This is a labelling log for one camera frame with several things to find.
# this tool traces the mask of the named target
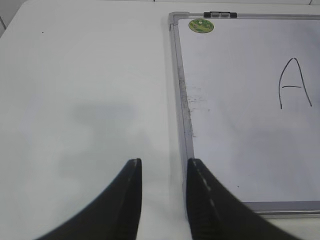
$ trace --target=white table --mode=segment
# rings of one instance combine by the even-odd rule
[[[138,240],[191,240],[168,14],[320,14],[320,6],[31,0],[0,38],[0,239],[32,240],[141,158]],[[320,239],[320,219],[277,219]]]

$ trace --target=white tile wall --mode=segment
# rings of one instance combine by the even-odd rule
[[[6,26],[11,22],[20,6],[26,0],[0,0],[0,16]],[[157,2],[213,2],[213,3],[248,3],[248,4],[309,4],[311,0],[155,0]],[[320,0],[312,0],[312,4],[320,5]]]

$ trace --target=aluminum whiteboard frame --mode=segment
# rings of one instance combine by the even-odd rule
[[[193,129],[188,106],[185,72],[179,36],[179,20],[203,17],[203,13],[172,12],[169,14],[168,19],[184,198],[186,197],[187,162],[188,159],[195,158],[195,154],[193,146]],[[206,17],[205,19],[217,18],[229,19],[230,17]],[[238,13],[237,18],[233,19],[320,20],[320,15]],[[265,218],[320,218],[320,201],[244,202],[244,204]]]

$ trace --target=green sticker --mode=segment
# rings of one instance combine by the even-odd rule
[[[214,24],[208,20],[198,18],[189,22],[189,28],[196,33],[206,34],[214,29]]]

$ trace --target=black marker writing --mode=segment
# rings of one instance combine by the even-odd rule
[[[304,89],[304,93],[306,95],[306,98],[308,99],[308,102],[310,104],[310,107],[312,107],[312,103],[311,103],[311,100],[308,96],[308,93],[307,93],[307,89],[306,89],[306,85],[305,85],[305,80],[304,80],[304,77],[302,75],[302,71],[301,71],[301,67],[300,67],[300,64],[298,62],[298,59],[296,59],[295,57],[294,58],[291,58],[285,65],[284,69],[282,70],[281,72],[281,75],[280,75],[280,79],[279,79],[279,86],[278,86],[278,93],[279,93],[279,102],[280,102],[280,109],[282,109],[282,102],[281,102],[281,79],[284,75],[284,72],[285,70],[287,69],[289,63],[292,61],[292,60],[295,60],[296,61],[296,64],[298,65],[298,68],[299,68],[299,72],[300,72],[300,78],[301,78],[301,81],[302,81],[302,85],[303,85],[303,89]],[[293,86],[293,85],[286,85],[286,86],[283,86],[282,88],[287,88],[287,87],[293,87],[293,88],[301,88],[301,86]]]

